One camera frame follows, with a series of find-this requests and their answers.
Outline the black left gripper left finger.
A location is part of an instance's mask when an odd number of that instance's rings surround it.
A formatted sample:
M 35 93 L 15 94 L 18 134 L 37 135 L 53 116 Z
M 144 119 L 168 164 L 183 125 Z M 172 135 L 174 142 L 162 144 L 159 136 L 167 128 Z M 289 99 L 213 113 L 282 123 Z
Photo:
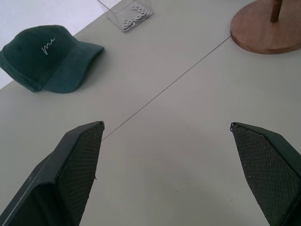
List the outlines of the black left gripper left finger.
M 0 215 L 0 226 L 79 226 L 94 180 L 105 125 L 78 126 L 30 173 Z

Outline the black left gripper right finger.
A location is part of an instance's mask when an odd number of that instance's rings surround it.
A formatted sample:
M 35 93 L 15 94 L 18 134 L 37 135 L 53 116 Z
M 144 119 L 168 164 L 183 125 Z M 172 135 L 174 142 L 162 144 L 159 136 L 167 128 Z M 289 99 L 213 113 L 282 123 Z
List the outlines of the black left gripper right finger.
M 231 123 L 246 181 L 270 226 L 301 226 L 301 154 L 283 136 Z

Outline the round wooden base with post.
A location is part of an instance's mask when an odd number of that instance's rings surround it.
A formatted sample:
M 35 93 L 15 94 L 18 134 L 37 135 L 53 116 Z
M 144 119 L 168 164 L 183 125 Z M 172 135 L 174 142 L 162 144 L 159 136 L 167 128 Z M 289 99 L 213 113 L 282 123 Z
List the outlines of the round wooden base with post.
M 301 49 L 301 0 L 256 0 L 233 17 L 233 41 L 258 54 Z

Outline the dark green baseball cap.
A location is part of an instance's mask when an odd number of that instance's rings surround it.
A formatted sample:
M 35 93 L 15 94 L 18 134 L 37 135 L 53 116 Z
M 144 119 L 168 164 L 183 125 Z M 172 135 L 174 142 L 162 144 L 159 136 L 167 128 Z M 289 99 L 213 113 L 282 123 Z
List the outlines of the dark green baseball cap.
M 0 68 L 31 92 L 76 91 L 104 47 L 77 40 L 61 25 L 21 31 L 0 50 Z

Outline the clear plastic box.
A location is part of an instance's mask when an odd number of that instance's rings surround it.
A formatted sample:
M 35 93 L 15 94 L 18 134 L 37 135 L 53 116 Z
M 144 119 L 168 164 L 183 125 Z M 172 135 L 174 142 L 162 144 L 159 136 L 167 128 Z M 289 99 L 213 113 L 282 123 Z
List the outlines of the clear plastic box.
M 131 6 L 142 5 L 153 11 L 151 0 L 96 0 L 96 1 L 101 6 L 106 18 L 110 22 L 112 22 L 115 26 L 117 26 L 121 31 L 122 31 L 122 19 L 125 19 L 126 15 L 129 14 Z

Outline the pile of metal washers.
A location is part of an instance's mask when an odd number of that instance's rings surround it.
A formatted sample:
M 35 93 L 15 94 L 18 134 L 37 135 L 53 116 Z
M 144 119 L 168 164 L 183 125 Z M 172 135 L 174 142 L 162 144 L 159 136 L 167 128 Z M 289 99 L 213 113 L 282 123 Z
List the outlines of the pile of metal washers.
M 125 19 L 122 19 L 122 31 L 127 32 L 135 28 L 152 15 L 153 11 L 147 7 L 142 5 L 131 6 L 129 14 L 126 15 Z

